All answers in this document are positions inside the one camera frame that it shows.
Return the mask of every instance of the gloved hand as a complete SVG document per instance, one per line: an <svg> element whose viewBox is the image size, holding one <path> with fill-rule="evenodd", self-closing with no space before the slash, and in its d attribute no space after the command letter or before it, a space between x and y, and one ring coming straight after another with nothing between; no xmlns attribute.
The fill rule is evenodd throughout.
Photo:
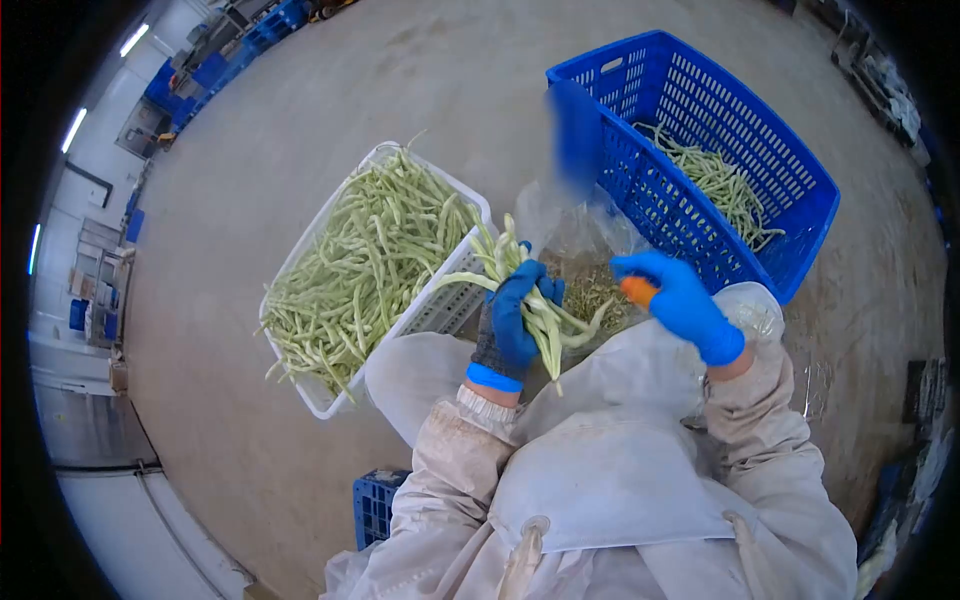
<svg viewBox="0 0 960 600"><path fill-rule="evenodd" d="M693 269L660 252L617 256L610 261L613 276L645 276L660 291L650 300L650 313L664 327L700 350L708 367L729 365L743 352L743 332L723 316Z"/></svg>
<svg viewBox="0 0 960 600"><path fill-rule="evenodd" d="M536 285L548 300L564 301L564 281L552 281L546 266L527 260L507 277L480 309L477 349L470 356L467 379L502 392L519 392L523 374L540 353L534 338L523 326L520 303Z"/></svg>

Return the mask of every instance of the person's right hand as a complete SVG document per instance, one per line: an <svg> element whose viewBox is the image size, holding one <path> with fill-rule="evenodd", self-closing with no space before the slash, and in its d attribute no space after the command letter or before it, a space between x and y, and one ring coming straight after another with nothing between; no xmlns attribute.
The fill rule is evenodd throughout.
<svg viewBox="0 0 960 600"><path fill-rule="evenodd" d="M610 261L613 276L653 279L660 290L650 300L650 313L679 338L697 347L708 367L729 365L743 352L743 332L723 316L693 269L660 252L617 256Z"/></svg>

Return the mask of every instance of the fluorescent light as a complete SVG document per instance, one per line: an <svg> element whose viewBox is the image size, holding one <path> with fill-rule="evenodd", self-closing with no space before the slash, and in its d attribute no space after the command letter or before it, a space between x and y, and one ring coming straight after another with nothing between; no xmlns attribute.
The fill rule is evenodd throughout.
<svg viewBox="0 0 960 600"><path fill-rule="evenodd" d="M77 116L73 118L73 125L70 126L70 131L67 132L66 137L63 139L63 145L60 146L60 149L63 150L63 153L66 154L68 148L70 148L70 142L73 141L73 136L77 134L77 130L80 128L80 124L84 121L86 117L86 108L81 108L80 112L77 113Z"/></svg>
<svg viewBox="0 0 960 600"><path fill-rule="evenodd" d="M34 228L34 246L30 249L30 264L27 265L27 275L34 274L34 261L36 260L36 243L40 241L40 223Z"/></svg>
<svg viewBox="0 0 960 600"><path fill-rule="evenodd" d="M140 25L140 29L136 30L136 33L130 36L130 39L128 39L127 42L124 43L123 47L120 48L121 59L125 57L128 52L130 52L133 46L136 45L136 42L140 41L140 38L142 38L143 35L147 33L148 29L150 29L150 25L147 25L146 23L142 23Z"/></svg>

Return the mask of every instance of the green bean pile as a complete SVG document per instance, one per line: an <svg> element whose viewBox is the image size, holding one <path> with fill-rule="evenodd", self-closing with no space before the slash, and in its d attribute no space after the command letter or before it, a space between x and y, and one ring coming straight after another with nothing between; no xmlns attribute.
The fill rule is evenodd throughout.
<svg viewBox="0 0 960 600"><path fill-rule="evenodd" d="M763 204L747 183L743 167L725 163L720 153L704 152L699 146L681 146L663 134L662 122L656 127L636 122L634 127L653 130L654 145L697 184L751 251L760 252L774 235L786 233L783 229L765 229L760 224Z"/></svg>
<svg viewBox="0 0 960 600"><path fill-rule="evenodd" d="M473 255L483 262L487 275L453 273L441 277L437 286L466 281L495 292L500 283L512 275L516 268L529 257L527 248L520 246L516 241L514 218L510 213L503 216L505 230L494 243L487 228L480 223L476 208L471 206L470 209L482 236L482 240L470 236L470 245L473 247ZM593 314L589 323L577 319L554 304L552 300L544 298L537 286L534 286L520 304L523 325L537 343L543 365L550 374L550 379L557 384L557 394L560 396L564 395L564 391L557 378L560 376L563 348L578 348L589 342L600 329L604 313L611 302L613 299L604 302Z"/></svg>
<svg viewBox="0 0 960 600"><path fill-rule="evenodd" d="M317 375L336 397L456 249L472 215L405 148L350 177L322 233L267 288L260 330L282 357L269 379Z"/></svg>

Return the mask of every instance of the clear plastic bag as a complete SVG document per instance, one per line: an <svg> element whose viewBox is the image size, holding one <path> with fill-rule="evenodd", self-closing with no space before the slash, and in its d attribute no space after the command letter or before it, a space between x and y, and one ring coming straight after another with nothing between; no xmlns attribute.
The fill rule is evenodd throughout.
<svg viewBox="0 0 960 600"><path fill-rule="evenodd" d="M514 218L517 239L529 241L532 257L544 263L551 276L566 282L564 308L570 314L589 321L613 298L596 337L580 348L564 350L564 371L613 334L650 318L620 293L608 263L614 256L651 246L602 187L594 185L589 198L576 198L559 185L533 181L516 198Z"/></svg>

